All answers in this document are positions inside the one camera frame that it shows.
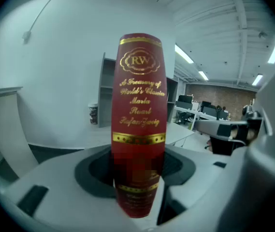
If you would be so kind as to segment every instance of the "white wall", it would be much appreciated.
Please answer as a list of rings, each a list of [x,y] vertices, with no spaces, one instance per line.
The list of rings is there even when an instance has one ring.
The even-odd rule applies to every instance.
[[[174,73],[172,15],[152,0],[11,0],[0,16],[0,87],[23,86],[18,107],[29,143],[83,147],[89,102],[97,101],[103,53],[116,58],[119,38],[143,32],[161,39],[166,74]]]

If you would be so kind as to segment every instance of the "rw logo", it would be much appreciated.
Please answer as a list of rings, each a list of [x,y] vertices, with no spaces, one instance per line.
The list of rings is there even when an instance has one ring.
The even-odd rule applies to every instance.
[[[120,60],[122,69],[136,75],[145,75],[156,72],[160,62],[156,56],[146,48],[137,47],[127,53]]]

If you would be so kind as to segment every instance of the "brick wall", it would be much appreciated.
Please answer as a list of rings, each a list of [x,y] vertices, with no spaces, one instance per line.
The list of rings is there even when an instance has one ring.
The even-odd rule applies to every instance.
[[[195,101],[225,106],[231,114],[231,120],[240,120],[243,107],[250,104],[256,92],[229,87],[187,84],[186,95],[190,94],[193,94]]]

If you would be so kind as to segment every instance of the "shelf board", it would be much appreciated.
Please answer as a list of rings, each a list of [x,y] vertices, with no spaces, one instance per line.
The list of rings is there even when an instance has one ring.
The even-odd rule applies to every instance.
[[[101,85],[100,87],[102,87],[102,88],[110,88],[110,89],[113,89],[112,86],[104,86],[104,85]]]

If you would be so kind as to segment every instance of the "red book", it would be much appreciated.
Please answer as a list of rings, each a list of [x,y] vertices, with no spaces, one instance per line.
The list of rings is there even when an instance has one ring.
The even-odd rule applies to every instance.
[[[120,39],[112,101],[117,201],[131,218],[149,214],[162,172],[167,121],[161,41],[134,33]]]

